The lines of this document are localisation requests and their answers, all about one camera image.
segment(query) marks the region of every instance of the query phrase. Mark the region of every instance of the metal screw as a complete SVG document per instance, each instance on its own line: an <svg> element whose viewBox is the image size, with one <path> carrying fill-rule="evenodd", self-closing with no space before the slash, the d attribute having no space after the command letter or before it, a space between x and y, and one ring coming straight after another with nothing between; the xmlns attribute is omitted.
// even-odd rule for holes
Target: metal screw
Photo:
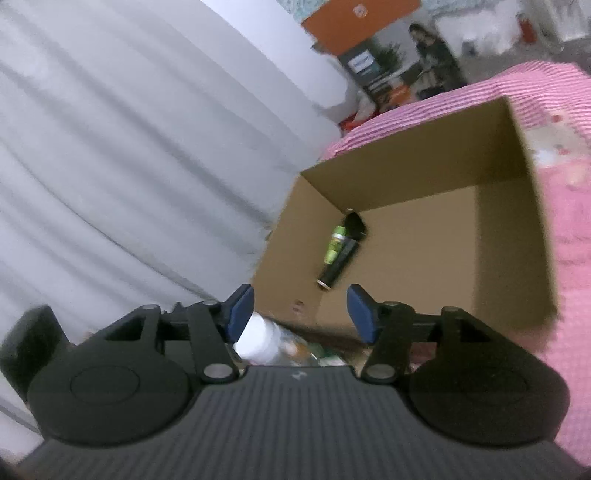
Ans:
<svg viewBox="0 0 591 480"><path fill-rule="evenodd" d="M226 364L209 364L203 369L203 373L214 380L222 380L232 375L233 370Z"/></svg>
<svg viewBox="0 0 591 480"><path fill-rule="evenodd" d="M391 365L375 364L366 370L366 374L375 380L393 380L396 377L396 370Z"/></svg>

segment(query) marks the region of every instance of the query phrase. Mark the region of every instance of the woman in poster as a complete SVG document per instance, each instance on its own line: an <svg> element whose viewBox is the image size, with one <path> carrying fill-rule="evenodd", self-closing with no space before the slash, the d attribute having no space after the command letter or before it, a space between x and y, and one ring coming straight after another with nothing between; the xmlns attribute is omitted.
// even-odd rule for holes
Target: woman in poster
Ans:
<svg viewBox="0 0 591 480"><path fill-rule="evenodd" d="M417 44L425 68L433 71L446 91L467 85L456 58L441 38L430 33L420 23L412 23L408 32Z"/></svg>

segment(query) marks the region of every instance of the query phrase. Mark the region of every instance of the ribbed black surface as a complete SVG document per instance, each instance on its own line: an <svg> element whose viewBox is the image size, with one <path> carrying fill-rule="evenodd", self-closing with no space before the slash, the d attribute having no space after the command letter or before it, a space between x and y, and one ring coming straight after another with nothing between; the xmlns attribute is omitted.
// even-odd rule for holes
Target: ribbed black surface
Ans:
<svg viewBox="0 0 591 480"><path fill-rule="evenodd" d="M152 439L105 450L52 440L21 466L35 480L566 480L583 471L549 442L503 451L443 438L394 389L361 383L348 367L254 367L205 389Z"/></svg>

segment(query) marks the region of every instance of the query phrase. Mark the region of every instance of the black cylinder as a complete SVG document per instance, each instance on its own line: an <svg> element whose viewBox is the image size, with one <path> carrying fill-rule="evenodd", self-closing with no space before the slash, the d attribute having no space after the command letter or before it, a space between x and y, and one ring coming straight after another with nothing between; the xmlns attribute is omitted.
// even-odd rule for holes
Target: black cylinder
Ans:
<svg viewBox="0 0 591 480"><path fill-rule="evenodd" d="M346 238L335 260L330 265L324 267L324 270L318 277L318 280L316 280L316 283L320 285L321 288L330 290L336 279L339 278L341 272L351 261L358 248L359 242L357 240Z"/></svg>

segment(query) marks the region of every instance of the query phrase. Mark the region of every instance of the open cardboard box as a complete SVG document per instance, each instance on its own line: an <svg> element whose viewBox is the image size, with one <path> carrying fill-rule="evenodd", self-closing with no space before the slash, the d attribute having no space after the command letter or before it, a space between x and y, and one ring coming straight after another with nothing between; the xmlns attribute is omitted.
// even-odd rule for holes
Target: open cardboard box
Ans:
<svg viewBox="0 0 591 480"><path fill-rule="evenodd" d="M459 306L504 334L542 325L554 297L529 161L508 102L465 109L302 172L252 283L256 310L355 337L346 290L420 313ZM316 284L347 209L368 235L325 292Z"/></svg>

